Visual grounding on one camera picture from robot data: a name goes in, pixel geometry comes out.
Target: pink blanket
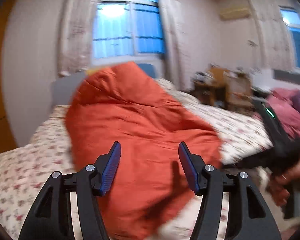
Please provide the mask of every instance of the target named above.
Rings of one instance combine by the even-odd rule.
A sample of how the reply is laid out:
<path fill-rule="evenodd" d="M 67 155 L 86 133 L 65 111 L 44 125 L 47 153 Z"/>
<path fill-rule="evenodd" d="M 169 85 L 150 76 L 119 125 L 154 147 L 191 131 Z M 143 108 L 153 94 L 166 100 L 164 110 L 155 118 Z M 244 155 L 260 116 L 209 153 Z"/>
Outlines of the pink blanket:
<path fill-rule="evenodd" d="M 273 91 L 267 100 L 277 114 L 284 130 L 294 137 L 300 136 L 300 113 L 293 108 L 291 98 L 298 90 L 278 88 Z"/>

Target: floral curtain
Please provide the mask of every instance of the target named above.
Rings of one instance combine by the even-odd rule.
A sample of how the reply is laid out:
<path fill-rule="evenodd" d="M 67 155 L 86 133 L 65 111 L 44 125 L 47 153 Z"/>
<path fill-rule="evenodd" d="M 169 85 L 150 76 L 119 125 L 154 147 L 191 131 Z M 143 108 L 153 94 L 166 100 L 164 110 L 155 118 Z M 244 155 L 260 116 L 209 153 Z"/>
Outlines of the floral curtain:
<path fill-rule="evenodd" d="M 89 68 L 97 2 L 67 0 L 60 28 L 59 75 L 68 76 Z"/>
<path fill-rule="evenodd" d="M 262 67 L 293 70 L 295 56 L 292 38 L 276 0 L 249 0 L 249 3 L 258 30 Z"/>
<path fill-rule="evenodd" d="M 166 43 L 166 76 L 177 89 L 185 88 L 185 71 L 189 69 L 186 35 L 179 0 L 158 0 Z"/>

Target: mattress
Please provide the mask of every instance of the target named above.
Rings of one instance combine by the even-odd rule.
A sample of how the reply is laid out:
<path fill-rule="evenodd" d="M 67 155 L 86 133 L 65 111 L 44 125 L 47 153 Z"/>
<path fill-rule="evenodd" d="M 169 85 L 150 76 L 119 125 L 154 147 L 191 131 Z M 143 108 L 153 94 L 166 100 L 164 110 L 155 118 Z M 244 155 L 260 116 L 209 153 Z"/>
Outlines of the mattress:
<path fill-rule="evenodd" d="M 177 91 L 165 79 L 157 82 L 183 106 L 210 123 L 223 140 L 224 164 L 254 154 L 271 146 L 262 122 L 245 115 L 201 105 Z M 71 142 L 64 126 L 68 106 L 57 106 L 24 147 L 0 154 L 0 223 L 13 239 L 18 239 L 22 224 L 41 187 L 53 171 L 75 172 Z M 188 239 L 198 216 L 202 197 L 194 198 L 177 217 L 162 225 L 151 239 Z M 224 194 L 218 239 L 224 239 L 228 214 L 228 195 Z M 74 235 L 82 239 L 75 193 L 71 195 Z"/>

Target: green led indicator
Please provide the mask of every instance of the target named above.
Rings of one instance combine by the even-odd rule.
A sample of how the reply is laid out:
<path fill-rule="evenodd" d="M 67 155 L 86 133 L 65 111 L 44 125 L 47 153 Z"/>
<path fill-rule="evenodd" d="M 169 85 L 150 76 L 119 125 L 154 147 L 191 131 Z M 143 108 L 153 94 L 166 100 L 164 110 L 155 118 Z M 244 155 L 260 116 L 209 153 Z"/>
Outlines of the green led indicator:
<path fill-rule="evenodd" d="M 274 115 L 270 112 L 270 110 L 268 108 L 267 108 L 267 111 L 273 118 L 275 118 Z"/>

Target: metal pin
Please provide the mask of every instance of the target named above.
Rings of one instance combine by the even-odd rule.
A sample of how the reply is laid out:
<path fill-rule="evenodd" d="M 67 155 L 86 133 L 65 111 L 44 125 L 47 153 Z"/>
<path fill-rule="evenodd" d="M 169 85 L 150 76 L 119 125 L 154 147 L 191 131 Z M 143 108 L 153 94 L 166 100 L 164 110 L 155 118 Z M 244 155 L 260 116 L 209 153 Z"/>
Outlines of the metal pin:
<path fill-rule="evenodd" d="M 57 178 L 60 176 L 60 172 L 59 171 L 55 171 L 54 173 L 52 173 L 51 177 L 53 178 Z"/>
<path fill-rule="evenodd" d="M 214 170 L 214 167 L 213 167 L 212 165 L 206 165 L 206 166 L 204 167 L 204 169 L 205 169 L 206 171 L 213 171 L 213 170 Z"/>
<path fill-rule="evenodd" d="M 94 165 L 90 164 L 86 167 L 87 171 L 93 171 L 94 170 Z"/>
<path fill-rule="evenodd" d="M 240 172 L 239 175 L 240 175 L 241 178 L 244 178 L 244 179 L 248 177 L 248 174 L 244 171 Z"/>

